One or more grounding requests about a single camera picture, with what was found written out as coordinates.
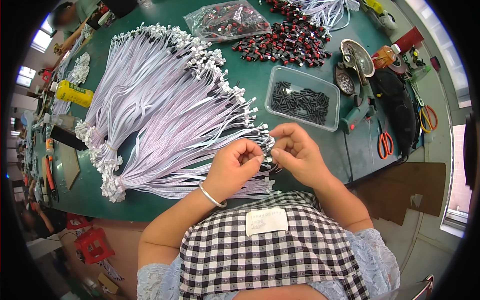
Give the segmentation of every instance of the light blue lace sleeve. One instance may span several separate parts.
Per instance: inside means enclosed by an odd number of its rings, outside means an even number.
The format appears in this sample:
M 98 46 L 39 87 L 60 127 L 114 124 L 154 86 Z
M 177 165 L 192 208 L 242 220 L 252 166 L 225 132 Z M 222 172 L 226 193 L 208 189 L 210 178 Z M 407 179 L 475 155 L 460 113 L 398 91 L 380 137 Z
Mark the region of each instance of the light blue lace sleeve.
M 391 291 L 400 286 L 400 271 L 393 253 L 385 246 L 380 233 L 364 229 L 356 233 L 346 231 L 367 286 L 370 297 Z M 180 297 L 180 255 L 167 264 L 148 264 L 138 270 L 137 297 L 139 300 L 178 299 Z M 329 300 L 346 300 L 347 295 L 339 281 L 327 280 L 310 284 Z M 213 294 L 206 300 L 232 300 L 237 292 Z
M 180 254 L 171 265 L 148 264 L 137 273 L 138 300 L 177 300 L 180 297 Z

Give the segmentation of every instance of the black tool bag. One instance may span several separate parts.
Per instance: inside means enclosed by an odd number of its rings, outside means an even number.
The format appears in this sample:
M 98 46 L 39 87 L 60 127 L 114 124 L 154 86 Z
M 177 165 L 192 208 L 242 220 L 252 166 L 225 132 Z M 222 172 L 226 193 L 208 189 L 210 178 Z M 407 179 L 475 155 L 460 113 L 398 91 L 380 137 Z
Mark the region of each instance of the black tool bag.
M 412 101 L 405 81 L 388 68 L 375 70 L 370 82 L 373 92 L 382 94 L 380 103 L 393 127 L 402 158 L 405 159 L 419 141 L 418 102 Z

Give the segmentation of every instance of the green shirt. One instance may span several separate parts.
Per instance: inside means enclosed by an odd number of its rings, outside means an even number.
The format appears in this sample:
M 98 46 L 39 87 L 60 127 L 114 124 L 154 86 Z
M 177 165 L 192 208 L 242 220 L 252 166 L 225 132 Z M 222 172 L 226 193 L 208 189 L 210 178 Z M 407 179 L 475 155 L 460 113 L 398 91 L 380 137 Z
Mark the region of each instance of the green shirt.
M 69 36 L 71 36 L 85 21 L 85 19 L 91 16 L 93 12 L 98 9 L 98 3 L 99 0 L 78 0 L 75 3 L 75 11 L 77 13 L 78 20 L 72 21 L 70 24 L 65 26 L 65 29 L 63 29 L 63 40 L 66 40 Z

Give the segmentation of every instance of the clear plastic bag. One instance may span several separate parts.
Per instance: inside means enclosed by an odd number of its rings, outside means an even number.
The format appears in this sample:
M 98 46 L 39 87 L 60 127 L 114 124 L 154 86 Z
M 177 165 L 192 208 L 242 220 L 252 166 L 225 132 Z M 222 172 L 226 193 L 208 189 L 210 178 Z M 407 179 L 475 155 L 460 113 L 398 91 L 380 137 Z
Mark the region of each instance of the clear plastic bag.
M 268 21 L 245 0 L 202 6 L 183 18 L 193 36 L 212 43 L 272 33 Z

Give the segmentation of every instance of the silver bangle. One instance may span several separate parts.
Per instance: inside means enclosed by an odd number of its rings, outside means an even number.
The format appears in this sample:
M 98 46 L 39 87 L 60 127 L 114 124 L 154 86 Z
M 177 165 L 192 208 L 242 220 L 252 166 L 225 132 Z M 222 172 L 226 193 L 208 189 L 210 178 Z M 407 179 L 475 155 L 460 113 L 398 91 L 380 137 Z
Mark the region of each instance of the silver bangle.
M 217 201 L 215 201 L 214 198 L 212 198 L 212 196 L 210 196 L 207 191 L 204 189 L 204 186 L 202 185 L 202 182 L 199 181 L 198 182 L 198 185 L 200 186 L 200 190 L 202 191 L 202 193 L 204 193 L 205 197 L 207 197 L 208 200 L 210 200 L 211 203 L 215 204 L 216 206 L 218 207 L 221 207 L 221 208 L 224 208 L 225 206 L 227 206 L 227 201 L 225 200 L 225 204 L 220 204 L 218 203 Z

